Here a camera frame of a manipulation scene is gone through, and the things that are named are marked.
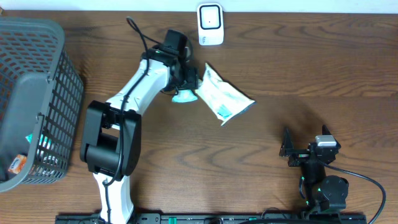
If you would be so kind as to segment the teal wet wipes pack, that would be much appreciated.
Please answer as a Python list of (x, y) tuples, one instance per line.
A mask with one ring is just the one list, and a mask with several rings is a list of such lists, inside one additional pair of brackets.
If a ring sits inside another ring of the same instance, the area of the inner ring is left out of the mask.
[(196, 101), (198, 97), (192, 90), (179, 90), (173, 97), (173, 103), (189, 103)]

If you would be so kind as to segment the white snack bag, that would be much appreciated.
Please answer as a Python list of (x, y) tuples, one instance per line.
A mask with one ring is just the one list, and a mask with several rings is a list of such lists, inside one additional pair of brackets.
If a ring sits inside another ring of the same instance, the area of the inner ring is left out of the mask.
[(221, 126), (256, 103), (232, 84), (224, 81), (208, 63), (205, 64), (203, 78), (195, 93), (221, 120)]

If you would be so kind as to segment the orange tissue pack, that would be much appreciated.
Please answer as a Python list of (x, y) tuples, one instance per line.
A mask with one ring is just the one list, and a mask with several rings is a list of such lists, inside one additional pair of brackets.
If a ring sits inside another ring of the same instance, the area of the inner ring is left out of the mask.
[(11, 162), (8, 168), (8, 172), (12, 174), (19, 174), (24, 168), (27, 162), (27, 157), (25, 155), (18, 154), (15, 159)]

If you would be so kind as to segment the teal kleenex tissue pack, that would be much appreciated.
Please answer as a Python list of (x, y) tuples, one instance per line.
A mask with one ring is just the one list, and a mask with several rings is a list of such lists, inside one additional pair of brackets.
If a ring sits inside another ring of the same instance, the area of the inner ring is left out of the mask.
[[(27, 135), (25, 137), (25, 139), (30, 144), (33, 139), (33, 134), (31, 133), (31, 134)], [(44, 151), (42, 149), (40, 149), (40, 147), (46, 148), (47, 150), (52, 149), (52, 140), (49, 139), (47, 136), (44, 136), (43, 134), (41, 134), (40, 139), (39, 139), (39, 146), (36, 151), (36, 156), (43, 156), (43, 154), (44, 154)]]

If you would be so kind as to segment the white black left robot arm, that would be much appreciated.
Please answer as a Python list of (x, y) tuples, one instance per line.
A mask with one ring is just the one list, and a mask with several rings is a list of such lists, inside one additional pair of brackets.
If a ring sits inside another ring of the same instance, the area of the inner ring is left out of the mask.
[(192, 57), (191, 47), (155, 45), (142, 54), (137, 71), (119, 92), (87, 107), (80, 159), (99, 187), (100, 223), (131, 219), (130, 176), (141, 154), (142, 115), (160, 91), (197, 89)]

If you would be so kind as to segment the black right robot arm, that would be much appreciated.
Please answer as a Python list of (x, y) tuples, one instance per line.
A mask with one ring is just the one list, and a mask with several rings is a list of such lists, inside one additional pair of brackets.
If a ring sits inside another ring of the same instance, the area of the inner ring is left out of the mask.
[(279, 156), (288, 158), (289, 167), (299, 167), (302, 177), (299, 193), (308, 204), (305, 218), (321, 213), (338, 213), (346, 208), (349, 183), (336, 175), (326, 175), (325, 167), (336, 159), (341, 145), (323, 125), (321, 135), (315, 136), (305, 149), (293, 145), (289, 129), (284, 129)]

